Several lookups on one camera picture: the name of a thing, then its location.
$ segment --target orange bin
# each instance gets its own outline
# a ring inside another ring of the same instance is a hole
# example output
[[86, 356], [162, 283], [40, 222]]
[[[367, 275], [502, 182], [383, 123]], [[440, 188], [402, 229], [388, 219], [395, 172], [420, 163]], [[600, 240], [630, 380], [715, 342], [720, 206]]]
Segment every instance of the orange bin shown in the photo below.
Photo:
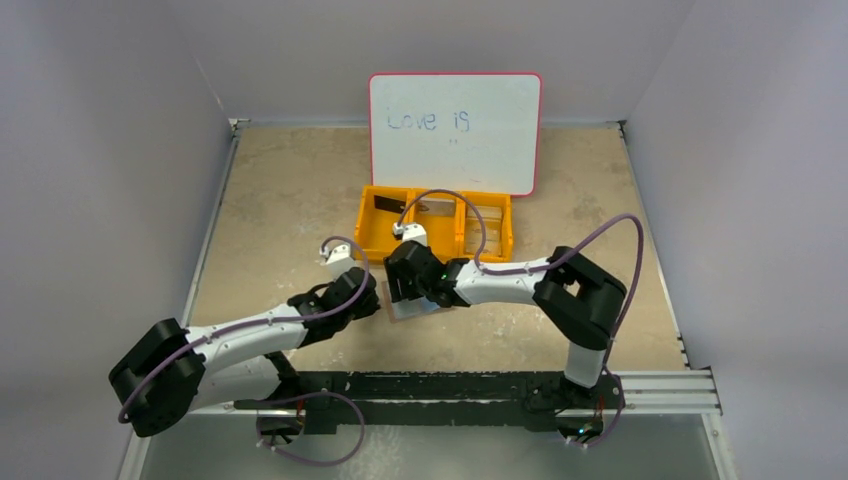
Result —
[[[383, 258], [400, 244], [392, 235], [392, 224], [400, 217], [400, 210], [424, 191], [420, 188], [373, 185], [363, 189], [353, 238], [365, 250], [368, 260], [382, 265]], [[480, 259], [484, 262], [508, 262], [512, 258], [514, 244], [509, 194], [459, 193], [474, 203], [486, 217], [489, 241], [486, 242], [487, 252]], [[443, 262], [451, 258], [473, 257], [481, 240], [479, 222], [465, 203], [452, 195], [428, 195], [424, 202], [419, 202], [407, 213], [404, 223], [411, 222], [424, 227], [427, 243]]]

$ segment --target small whiteboard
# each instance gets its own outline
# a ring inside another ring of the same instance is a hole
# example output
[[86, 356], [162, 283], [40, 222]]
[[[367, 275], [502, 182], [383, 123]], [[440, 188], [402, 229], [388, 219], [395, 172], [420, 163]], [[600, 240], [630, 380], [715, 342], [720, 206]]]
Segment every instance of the small whiteboard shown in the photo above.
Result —
[[529, 195], [535, 73], [378, 73], [369, 81], [371, 183]]

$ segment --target purple cable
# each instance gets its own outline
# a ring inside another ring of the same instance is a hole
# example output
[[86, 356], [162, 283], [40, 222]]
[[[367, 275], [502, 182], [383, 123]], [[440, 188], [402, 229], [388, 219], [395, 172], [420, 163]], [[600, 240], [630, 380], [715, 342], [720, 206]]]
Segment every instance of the purple cable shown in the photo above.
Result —
[[[338, 236], [338, 235], [333, 235], [331, 237], [328, 237], [326, 240], [324, 240], [324, 242], [321, 244], [321, 250], [324, 251], [324, 249], [327, 247], [327, 244], [330, 243], [333, 240], [339, 240], [339, 241], [342, 241], [342, 242], [349, 244], [356, 251], [358, 251], [360, 255], [362, 255], [362, 264], [363, 264], [363, 267], [364, 267], [364, 270], [365, 270], [365, 280], [367, 280], [368, 274], [370, 272], [370, 265], [368, 264], [368, 256], [365, 254], [365, 250], [363, 250], [362, 247], [360, 247], [353, 240], [346, 238], [346, 237], [341, 237], [341, 236]], [[359, 288], [356, 290], [356, 292], [354, 292], [353, 296], [350, 297], [350, 299], [348, 301], [344, 302], [343, 304], [339, 305], [338, 307], [336, 307], [332, 310], [328, 310], [328, 311], [322, 312], [322, 313], [314, 313], [314, 314], [310, 314], [310, 315], [301, 315], [301, 316], [297, 316], [297, 317], [276, 317], [276, 318], [271, 319], [271, 322], [273, 322], [273, 323], [298, 322], [298, 321], [305, 321], [305, 320], [315, 320], [315, 319], [318, 319], [318, 318], [324, 318], [324, 317], [329, 317], [329, 316], [335, 315], [335, 314], [341, 312], [342, 310], [346, 309], [347, 307], [353, 305], [353, 303], [362, 295], [362, 292], [365, 291], [365, 287], [367, 286], [367, 284], [368, 284], [367, 281], [363, 281], [359, 285]], [[178, 358], [185, 355], [188, 351], [194, 349], [195, 347], [197, 347], [199, 345], [202, 345], [203, 343], [210, 342], [210, 341], [212, 341], [212, 340], [214, 340], [214, 339], [216, 339], [216, 338], [218, 338], [222, 335], [226, 335], [228, 333], [234, 332], [236, 330], [241, 330], [243, 328], [254, 327], [254, 326], [263, 325], [263, 324], [264, 325], [268, 324], [267, 318], [250, 320], [250, 321], [247, 321], [247, 322], [230, 325], [230, 326], [222, 328], [220, 330], [213, 331], [211, 334], [209, 334], [208, 337], [202, 336], [202, 337], [198, 338], [197, 340], [189, 342], [188, 344], [183, 345], [182, 347], [177, 349], [177, 351], [172, 353], [168, 358], [163, 360], [162, 363], [160, 363], [153, 370], [151, 370], [150, 373], [148, 373], [144, 377], [144, 379], [142, 379], [142, 381], [138, 384], [138, 386], [135, 387], [135, 390], [133, 390], [132, 393], [130, 393], [129, 397], [127, 397], [127, 400], [124, 402], [123, 405], [121, 405], [120, 412], [118, 412], [118, 422], [119, 423], [130, 423], [131, 420], [127, 416], [127, 412], [129, 411], [130, 406], [136, 401], [138, 396], [141, 395], [141, 392], [143, 390], [145, 390], [148, 385], [150, 385], [150, 382], [152, 382], [153, 379], [156, 378], [157, 375], [162, 373], [163, 370], [165, 370], [169, 365], [174, 363]], [[334, 396], [334, 397], [342, 399], [343, 401], [346, 401], [349, 405], [351, 405], [353, 407], [354, 411], [356, 412], [357, 416], [359, 417], [360, 422], [362, 423], [362, 432], [363, 432], [362, 435], [364, 436], [364, 434], [365, 434], [364, 433], [365, 432], [365, 418], [362, 416], [362, 412], [359, 410], [359, 408], [356, 406], [356, 404], [351, 402], [346, 397], [343, 397], [342, 395], [339, 395], [339, 394], [336, 394], [336, 393], [333, 393], [333, 392], [318, 392], [318, 393], [313, 394], [313, 395]], [[359, 446], [360, 446], [361, 443], [362, 443], [362, 438], [360, 438], [360, 441], [357, 443], [356, 448], [350, 453], [350, 456], [353, 456], [353, 454], [356, 453], [356, 451], [359, 449]], [[309, 459], [306, 459], [306, 458], [301, 458], [301, 457], [298, 457], [296, 455], [291, 455], [291, 458], [298, 460], [298, 461], [301, 461], [301, 462], [306, 463], [306, 464], [311, 464], [310, 462], [312, 462], [312, 460], [309, 460]]]
[[[642, 222], [639, 220], [639, 217], [633, 215], [632, 213], [622, 213], [620, 215], [616, 215], [615, 217], [609, 219], [606, 223], [595, 229], [594, 232], [590, 233], [589, 236], [580, 241], [575, 247], [571, 248], [568, 252], [565, 253], [562, 257], [556, 259], [553, 263], [548, 265], [540, 265], [538, 267], [532, 267], [528, 269], [523, 268], [512, 268], [509, 270], [489, 270], [485, 268], [480, 263], [480, 255], [483, 253], [483, 249], [486, 247], [486, 224], [483, 223], [483, 215], [480, 214], [480, 210], [471, 203], [465, 196], [458, 192], [454, 192], [452, 190], [447, 190], [444, 188], [434, 188], [432, 190], [427, 190], [426, 192], [421, 193], [417, 197], [415, 197], [406, 208], [403, 209], [403, 212], [400, 214], [400, 218], [397, 221], [397, 225], [401, 225], [403, 223], [403, 219], [406, 216], [407, 211], [409, 211], [415, 204], [417, 204], [422, 198], [431, 193], [444, 193], [447, 195], [452, 195], [454, 197], [459, 198], [474, 212], [474, 216], [477, 217], [477, 221], [480, 223], [480, 230], [482, 231], [482, 240], [480, 242], [480, 247], [477, 248], [477, 252], [474, 254], [474, 264], [477, 265], [477, 268], [487, 274], [487, 275], [513, 275], [517, 273], [536, 273], [536, 272], [544, 272], [546, 270], [551, 270], [554, 268], [559, 268], [565, 262], [569, 261], [572, 257], [580, 253], [583, 248], [592, 243], [596, 238], [598, 238], [601, 234], [606, 232], [616, 223], [622, 220], [631, 220], [633, 224], [636, 226], [637, 233], [637, 245], [636, 245], [636, 267], [633, 272], [633, 280], [630, 282], [630, 288], [627, 291], [627, 296], [624, 299], [624, 304], [621, 307], [621, 312], [618, 314], [618, 318], [613, 324], [612, 331], [610, 332], [610, 338], [615, 340], [615, 335], [618, 333], [618, 329], [621, 327], [621, 323], [624, 321], [624, 316], [627, 315], [627, 311], [630, 310], [630, 304], [633, 302], [633, 295], [636, 293], [636, 287], [639, 285], [639, 275], [642, 272], [642, 256], [645, 250], [645, 232], [642, 227]], [[618, 391], [620, 392], [618, 409], [615, 412], [615, 417], [613, 417], [610, 422], [609, 427], [604, 429], [604, 432], [599, 435], [593, 442], [584, 444], [586, 447], [595, 446], [601, 440], [606, 438], [606, 436], [615, 428], [615, 425], [618, 423], [619, 417], [621, 417], [621, 411], [624, 409], [626, 405], [624, 400], [624, 388], [621, 385], [621, 379], [614, 376], [607, 368], [607, 361], [609, 360], [609, 356], [612, 353], [612, 348], [607, 348], [604, 353], [604, 360], [601, 363], [603, 365], [603, 371], [610, 375], [616, 382], [618, 386]]]
[[353, 458], [353, 456], [356, 455], [356, 452], [359, 451], [359, 448], [362, 447], [362, 442], [365, 440], [365, 416], [362, 415], [362, 410], [360, 410], [359, 407], [357, 407], [356, 404], [353, 403], [353, 401], [351, 399], [345, 397], [344, 395], [340, 395], [338, 393], [335, 393], [335, 392], [321, 391], [321, 392], [307, 393], [305, 395], [299, 395], [297, 397], [287, 398], [285, 400], [273, 400], [273, 401], [269, 401], [269, 402], [260, 402], [260, 403], [263, 404], [263, 405], [267, 405], [269, 407], [274, 407], [274, 406], [277, 406], [277, 405], [284, 405], [284, 404], [287, 404], [287, 403], [298, 402], [300, 400], [308, 400], [310, 398], [315, 398], [315, 397], [337, 398], [337, 399], [345, 402], [346, 404], [350, 405], [350, 408], [352, 408], [354, 413], [356, 413], [356, 416], [359, 419], [359, 439], [356, 441], [356, 445], [354, 445], [353, 449], [351, 449], [350, 452], [348, 452], [347, 454], [345, 454], [345, 455], [343, 455], [343, 456], [341, 456], [341, 457], [339, 457], [335, 460], [311, 460], [311, 459], [304, 458], [304, 457], [301, 457], [299, 455], [295, 455], [293, 453], [287, 452], [287, 451], [285, 451], [281, 448], [276, 448], [276, 446], [271, 445], [270, 443], [268, 443], [268, 442], [266, 442], [265, 440], [262, 439], [262, 431], [259, 428], [259, 420], [262, 417], [256, 417], [256, 436], [259, 438], [259, 443], [257, 444], [257, 446], [260, 446], [260, 445], [264, 446], [264, 447], [270, 449], [274, 453], [277, 453], [277, 454], [282, 455], [286, 458], [298, 461], [300, 463], [303, 463], [305, 465], [309, 465], [309, 466], [312, 466], [312, 467], [334, 467], [336, 465], [342, 464], [342, 463], [350, 460], [351, 458]]

